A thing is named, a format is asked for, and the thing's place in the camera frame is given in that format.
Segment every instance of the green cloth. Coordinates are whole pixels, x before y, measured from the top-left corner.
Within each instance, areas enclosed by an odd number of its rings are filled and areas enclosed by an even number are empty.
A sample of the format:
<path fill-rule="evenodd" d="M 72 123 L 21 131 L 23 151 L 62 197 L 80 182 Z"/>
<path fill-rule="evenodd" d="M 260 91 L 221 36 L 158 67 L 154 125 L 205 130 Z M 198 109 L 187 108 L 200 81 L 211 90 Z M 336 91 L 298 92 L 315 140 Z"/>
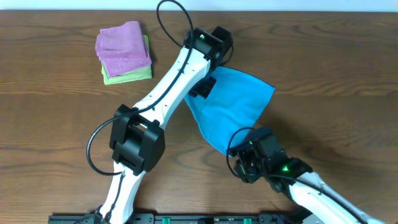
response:
<path fill-rule="evenodd" d="M 144 40 L 147 45 L 147 50 L 149 53 L 149 39 L 148 39 L 147 35 L 144 35 Z M 136 70 L 133 70 L 130 72 L 123 73 L 122 75 L 117 75 L 115 77 L 109 77 L 108 74 L 106 73 L 104 63 L 101 62 L 101 64 L 102 64 L 101 73 L 104 76 L 104 84 L 105 85 L 133 82 L 133 81 L 137 81 L 137 80 L 152 78 L 152 69 L 150 68 L 150 65 L 146 66 L 144 68 L 139 68 L 139 69 L 136 69 Z"/>

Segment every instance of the white wall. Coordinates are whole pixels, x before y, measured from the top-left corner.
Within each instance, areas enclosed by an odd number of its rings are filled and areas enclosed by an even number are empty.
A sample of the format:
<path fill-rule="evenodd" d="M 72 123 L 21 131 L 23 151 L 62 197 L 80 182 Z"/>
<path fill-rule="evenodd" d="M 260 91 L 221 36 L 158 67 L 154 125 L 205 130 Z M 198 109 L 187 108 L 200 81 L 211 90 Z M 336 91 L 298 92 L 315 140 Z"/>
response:
<path fill-rule="evenodd" d="M 0 0 L 0 9 L 155 10 L 159 0 Z M 191 11 L 398 12 L 398 0 L 179 0 Z M 163 10 L 178 7 L 166 2 Z"/>

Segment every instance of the blue towel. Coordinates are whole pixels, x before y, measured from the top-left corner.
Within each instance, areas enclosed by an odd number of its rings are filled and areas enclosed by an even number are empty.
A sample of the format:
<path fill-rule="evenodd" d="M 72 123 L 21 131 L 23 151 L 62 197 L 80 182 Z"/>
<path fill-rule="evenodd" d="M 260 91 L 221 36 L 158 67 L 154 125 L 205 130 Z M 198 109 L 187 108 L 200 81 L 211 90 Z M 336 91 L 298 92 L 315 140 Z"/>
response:
<path fill-rule="evenodd" d="M 187 95 L 185 101 L 206 141 L 226 154 L 233 133 L 239 128 L 254 126 L 275 87 L 231 68 L 218 67 L 209 75 L 216 78 L 216 83 L 207 99 Z M 242 143 L 248 132 L 244 130 L 235 135 L 231 147 Z"/>

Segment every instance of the black cable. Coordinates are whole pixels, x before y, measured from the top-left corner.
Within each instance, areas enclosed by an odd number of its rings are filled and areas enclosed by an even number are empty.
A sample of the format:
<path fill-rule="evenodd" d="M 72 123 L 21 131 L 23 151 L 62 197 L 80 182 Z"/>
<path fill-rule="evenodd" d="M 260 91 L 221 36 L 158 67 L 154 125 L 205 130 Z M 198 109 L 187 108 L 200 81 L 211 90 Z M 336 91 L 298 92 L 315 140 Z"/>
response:
<path fill-rule="evenodd" d="M 228 166 L 228 169 L 231 171 L 231 173 L 235 176 L 235 177 L 239 177 L 238 174 L 236 174 L 233 170 L 231 165 L 229 164 L 229 148 L 231 146 L 231 142 L 233 140 L 233 138 L 235 137 L 236 134 L 238 134 L 240 131 L 245 130 L 245 129 L 251 129 L 253 130 L 254 128 L 250 128 L 250 127 L 245 127 L 245 128 L 240 128 L 238 129 L 232 136 L 231 139 L 229 140 L 228 143 L 228 148 L 226 150 L 226 164 Z M 330 199 L 332 199 L 334 202 L 336 202 L 338 205 L 340 205 L 343 209 L 345 209 L 348 213 L 350 213 L 355 219 L 357 219 L 360 223 L 362 224 L 366 224 L 366 221 L 364 221 L 359 215 L 357 215 L 354 211 L 352 211 L 352 209 L 350 209 L 347 205 L 345 205 L 343 202 L 341 202 L 340 200 L 338 200 L 336 197 L 334 197 L 333 195 L 329 194 L 325 189 L 322 189 L 316 185 L 313 185 L 311 183 L 308 183 L 306 181 L 297 179 L 297 178 L 293 178 L 293 177 L 287 177 L 287 176 L 283 176 L 283 175 L 274 175 L 274 174 L 261 174 L 258 177 L 264 177 L 266 179 L 269 178 L 280 178 L 280 179 L 285 179 L 285 180 L 290 180 L 293 182 L 298 182 L 300 184 L 306 185 L 307 187 L 312 188 L 313 190 L 319 191 L 321 194 L 326 195 L 327 197 L 329 197 Z"/>
<path fill-rule="evenodd" d="M 235 133 L 232 135 L 231 139 L 229 139 L 229 143 L 228 143 L 228 147 L 226 148 L 226 165 L 228 166 L 229 170 L 231 171 L 231 173 L 235 176 L 235 177 L 239 177 L 237 174 L 235 174 L 234 170 L 232 170 L 231 165 L 229 164 L 229 149 L 231 147 L 231 142 L 234 139 L 235 135 L 238 134 L 239 132 L 243 131 L 243 130 L 254 130 L 254 128 L 251 127 L 244 127 L 244 128 L 239 128 L 237 131 L 235 131 Z"/>
<path fill-rule="evenodd" d="M 122 189 L 122 181 L 123 181 L 123 178 L 125 177 L 126 175 L 124 175 L 124 173 L 122 173 L 121 175 L 120 175 L 120 181 L 119 181 L 119 187 L 118 187 L 118 192 L 116 193 L 116 197 L 114 198 L 114 201 L 113 201 L 113 204 L 112 204 L 112 206 L 111 206 L 111 209 L 109 209 L 109 211 L 106 213 L 106 215 L 105 215 L 105 222 L 106 223 L 109 223 L 109 221 L 111 220 L 111 217 L 112 217 L 112 211 L 114 210 L 114 208 L 115 208 L 115 206 L 116 206 L 116 202 L 118 201 L 118 198 L 119 198 L 119 195 L 120 195 L 120 191 L 121 191 L 121 189 Z"/>
<path fill-rule="evenodd" d="M 80 224 L 81 222 L 83 222 L 83 221 L 85 221 L 85 220 L 88 220 L 88 219 L 91 219 L 91 218 L 93 218 L 93 217 L 94 217 L 94 215 L 86 216 L 86 217 L 84 217 L 84 218 L 81 218 L 81 219 L 75 221 L 73 224 Z"/>
<path fill-rule="evenodd" d="M 228 59 L 227 59 L 225 62 L 221 62 L 221 63 L 219 64 L 219 66 L 224 66 L 224 65 L 226 65 L 226 64 L 231 60 L 232 55 L 234 55 L 234 45 L 231 46 L 231 53 L 229 54 Z"/>
<path fill-rule="evenodd" d="M 163 4 L 164 2 L 172 2 L 176 5 L 178 5 L 181 10 L 185 13 L 185 15 L 187 16 L 188 22 L 189 22 L 189 26 L 190 26 L 190 32 L 191 32 L 191 43 L 193 43 L 193 25 L 192 25 L 192 21 L 191 18 L 187 12 L 187 10 L 185 10 L 185 8 L 178 3 L 177 1 L 174 0 L 162 0 L 156 8 L 156 16 L 157 16 L 157 20 L 160 24 L 160 26 L 162 27 L 163 31 L 168 35 L 168 37 L 170 37 L 172 39 L 172 41 L 174 43 L 176 43 L 178 46 L 182 47 L 179 43 L 177 43 L 173 37 L 170 36 L 170 34 L 166 31 L 165 27 L 163 26 L 162 22 L 160 21 L 160 17 L 159 17 L 159 7 L 161 4 Z M 188 53 L 187 53 L 187 57 L 184 60 L 184 63 L 182 63 L 182 66 L 180 68 L 180 70 L 178 71 L 177 75 L 175 76 L 175 78 L 173 79 L 173 81 L 171 82 L 171 84 L 169 85 L 169 87 L 167 87 L 167 89 L 164 91 L 164 93 L 151 105 L 149 105 L 147 108 L 138 110 L 138 111 L 132 111 L 129 113 L 125 113 L 116 117 L 113 117 L 107 121 L 105 121 L 103 124 L 101 124 L 91 135 L 90 139 L 87 142 L 87 147 L 86 147 L 86 157 L 87 157 L 87 162 L 90 165 L 90 167 L 97 173 L 101 174 L 101 175 L 119 175 L 120 172 L 117 173 L 112 173 L 112 172 L 103 172 L 102 170 L 99 170 L 94 164 L 93 161 L 91 160 L 91 156 L 90 156 L 90 150 L 91 150 L 91 144 L 93 143 L 93 140 L 95 138 L 95 136 L 99 133 L 99 131 L 101 131 L 105 126 L 107 126 L 108 124 L 112 123 L 113 121 L 116 121 L 117 119 L 126 117 L 126 116 L 132 116 L 135 114 L 139 114 L 148 110 L 151 110 L 155 105 L 157 105 L 165 96 L 166 94 L 170 91 L 170 89 L 173 87 L 173 85 L 175 84 L 175 82 L 178 80 L 178 78 L 180 77 L 181 73 L 184 71 L 185 66 L 188 63 L 189 57 L 191 56 L 191 52 L 192 52 L 192 47 L 193 44 L 190 44 L 189 49 L 188 49 Z"/>

